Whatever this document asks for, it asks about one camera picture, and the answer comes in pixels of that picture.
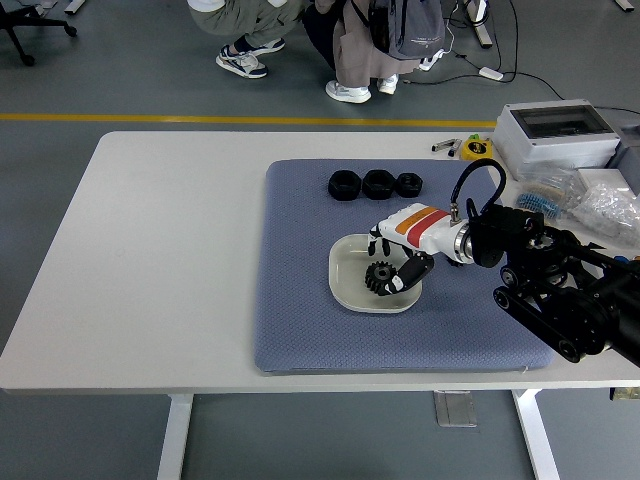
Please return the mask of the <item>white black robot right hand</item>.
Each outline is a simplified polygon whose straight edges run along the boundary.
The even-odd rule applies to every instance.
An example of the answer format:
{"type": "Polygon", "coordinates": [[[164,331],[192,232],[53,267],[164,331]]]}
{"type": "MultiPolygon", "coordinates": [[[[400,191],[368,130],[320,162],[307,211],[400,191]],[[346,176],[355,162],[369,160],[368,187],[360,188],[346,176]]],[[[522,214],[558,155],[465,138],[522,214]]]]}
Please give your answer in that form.
{"type": "Polygon", "coordinates": [[[473,261],[469,225],[454,220],[441,209],[414,203],[376,224],[368,234],[368,254],[382,243],[383,254],[390,246],[402,248],[407,261],[399,268],[386,261],[372,263],[365,273],[365,285],[379,296],[394,295],[413,288],[433,268],[434,256],[445,254],[456,264],[473,261]]]}

